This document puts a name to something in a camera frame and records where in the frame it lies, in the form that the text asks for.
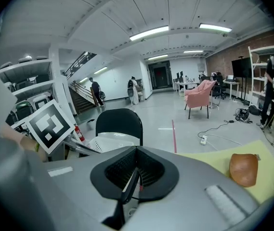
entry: brick wall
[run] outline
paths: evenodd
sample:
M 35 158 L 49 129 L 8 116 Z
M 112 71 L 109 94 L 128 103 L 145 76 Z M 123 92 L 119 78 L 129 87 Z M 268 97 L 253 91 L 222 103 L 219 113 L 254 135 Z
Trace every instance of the brick wall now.
M 274 45 L 274 30 L 249 38 L 206 58 L 207 71 L 209 74 L 212 72 L 221 72 L 224 77 L 232 75 L 233 70 L 231 61 L 238 60 L 239 56 L 244 56 L 244 58 L 249 57 L 248 46 L 250 46 L 251 49 L 256 49 L 270 45 Z M 255 85 L 255 88 L 258 90 L 263 87 L 260 87 L 258 84 L 257 86 Z M 250 91 L 251 78 L 247 78 L 247 93 Z

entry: person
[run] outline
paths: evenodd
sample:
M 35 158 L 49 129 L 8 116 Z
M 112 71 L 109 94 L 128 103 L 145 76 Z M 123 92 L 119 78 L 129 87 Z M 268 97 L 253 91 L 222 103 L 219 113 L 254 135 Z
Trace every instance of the person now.
M 266 91 L 265 91 L 265 101 L 261 113 L 261 123 L 260 128 L 264 129 L 265 127 L 268 128 L 269 132 L 271 132 L 271 125 L 273 121 L 274 116 L 274 102 L 272 100 L 274 99 L 274 56 L 272 56 L 268 62 L 265 72 L 265 77 L 267 77 L 267 83 L 266 83 Z M 269 116 L 267 117 L 267 110 L 268 107 L 272 104 L 271 111 Z
M 90 82 L 92 82 L 92 88 L 93 88 L 93 92 L 94 92 L 94 95 L 98 101 L 98 103 L 100 104 L 100 106 L 103 106 L 103 102 L 102 100 L 99 98 L 99 92 L 101 91 L 101 88 L 100 88 L 100 85 L 96 82 L 96 81 L 93 81 L 93 78 L 90 77 Z
M 131 77 L 129 82 L 132 82 L 132 89 L 133 89 L 133 96 L 130 97 L 131 104 L 138 104 L 139 103 L 139 98 L 138 98 L 138 91 L 136 86 L 138 85 L 136 78 L 134 76 Z
M 48 161 L 45 150 L 35 140 L 12 129 L 7 123 L 1 126 L 0 136 L 15 141 L 24 150 L 37 152 L 43 162 Z

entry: yellow mat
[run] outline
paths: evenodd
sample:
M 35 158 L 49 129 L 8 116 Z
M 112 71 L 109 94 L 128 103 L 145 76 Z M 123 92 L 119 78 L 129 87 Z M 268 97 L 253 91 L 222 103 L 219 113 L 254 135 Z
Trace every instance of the yellow mat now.
M 274 196 L 274 157 L 261 141 L 254 141 L 240 147 L 218 152 L 180 155 L 203 161 L 229 177 L 229 163 L 234 153 L 257 154 L 260 157 L 257 183 L 245 189 L 249 191 L 260 204 Z

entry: fluorescent light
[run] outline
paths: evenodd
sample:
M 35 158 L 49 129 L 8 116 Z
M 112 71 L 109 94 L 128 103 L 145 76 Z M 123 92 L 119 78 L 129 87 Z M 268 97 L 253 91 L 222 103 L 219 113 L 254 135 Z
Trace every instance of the fluorescent light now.
M 232 29 L 230 28 L 226 28 L 222 26 L 213 26 L 213 25 L 208 25 L 203 23 L 200 24 L 199 28 L 214 29 L 218 31 L 228 32 L 228 33 L 232 31 Z
M 184 51 L 184 53 L 201 53 L 203 51 Z
M 87 77 L 85 77 L 83 80 L 79 81 L 79 82 L 82 82 L 82 81 L 85 81 L 87 79 Z
M 131 39 L 131 41 L 134 41 L 136 39 L 144 38 L 151 34 L 160 33 L 160 32 L 164 32 L 164 31 L 168 31 L 168 30 L 169 30 L 169 26 L 163 26 L 163 27 L 155 28 L 155 29 L 145 31 L 143 33 L 139 33 L 137 35 L 131 36 L 130 39 Z
M 166 55 L 161 55 L 161 56 L 155 56 L 155 57 L 149 58 L 148 60 L 154 60 L 154 59 L 157 59 L 157 58 L 162 58 L 162 57 L 167 57 L 167 56 L 168 56 L 168 54 L 166 54 Z
M 106 68 L 107 68 L 107 67 L 103 67 L 102 69 L 100 69 L 100 70 L 96 71 L 94 74 L 98 74 L 99 72 L 101 72 L 101 71 L 105 70 Z

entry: fire extinguisher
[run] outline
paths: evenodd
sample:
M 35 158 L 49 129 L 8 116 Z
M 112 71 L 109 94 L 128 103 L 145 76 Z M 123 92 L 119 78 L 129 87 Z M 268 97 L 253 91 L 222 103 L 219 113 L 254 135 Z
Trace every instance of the fire extinguisher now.
M 85 141 L 85 138 L 83 137 L 82 133 L 80 132 L 80 129 L 78 128 L 77 124 L 75 124 L 75 131 L 81 141 Z

